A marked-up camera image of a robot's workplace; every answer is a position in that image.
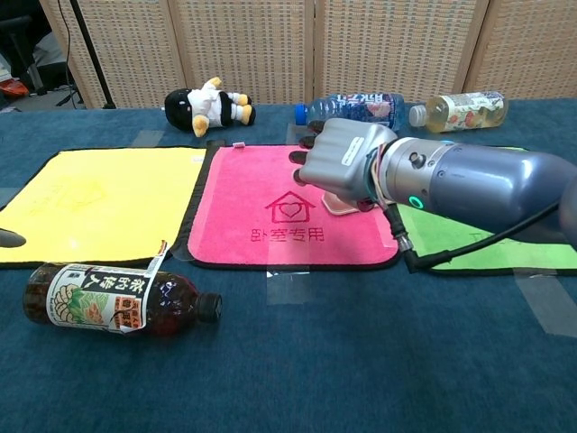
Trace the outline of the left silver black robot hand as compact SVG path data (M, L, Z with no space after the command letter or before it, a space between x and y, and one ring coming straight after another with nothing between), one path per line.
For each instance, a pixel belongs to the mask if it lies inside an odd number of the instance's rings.
M16 248L23 246L26 239L14 231L7 229L0 229L0 247L1 248Z

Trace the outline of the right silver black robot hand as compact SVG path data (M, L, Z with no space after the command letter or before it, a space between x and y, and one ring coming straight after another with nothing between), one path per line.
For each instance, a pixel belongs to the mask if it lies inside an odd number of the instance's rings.
M396 133L381 124L329 119L304 151L289 154L289 160L299 166L293 179L299 186L317 187L351 207L368 211L374 206L374 199L364 181L367 156L397 138Z

